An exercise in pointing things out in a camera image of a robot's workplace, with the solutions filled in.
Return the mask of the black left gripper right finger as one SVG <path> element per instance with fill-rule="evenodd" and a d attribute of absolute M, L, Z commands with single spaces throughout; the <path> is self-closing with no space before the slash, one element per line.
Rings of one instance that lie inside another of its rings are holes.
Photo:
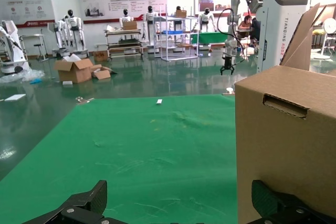
<path fill-rule="evenodd" d="M 253 180 L 251 200 L 260 215 L 248 224 L 335 224 L 335 218 L 320 213 L 293 194 L 270 189 L 262 180 Z"/>

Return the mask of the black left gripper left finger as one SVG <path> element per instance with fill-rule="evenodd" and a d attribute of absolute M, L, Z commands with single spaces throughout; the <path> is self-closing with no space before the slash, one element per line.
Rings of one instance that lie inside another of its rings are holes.
<path fill-rule="evenodd" d="M 99 180 L 95 186 L 83 193 L 73 194 L 57 209 L 27 221 L 30 224 L 118 224 L 122 223 L 103 215 L 107 206 L 107 181 Z"/>

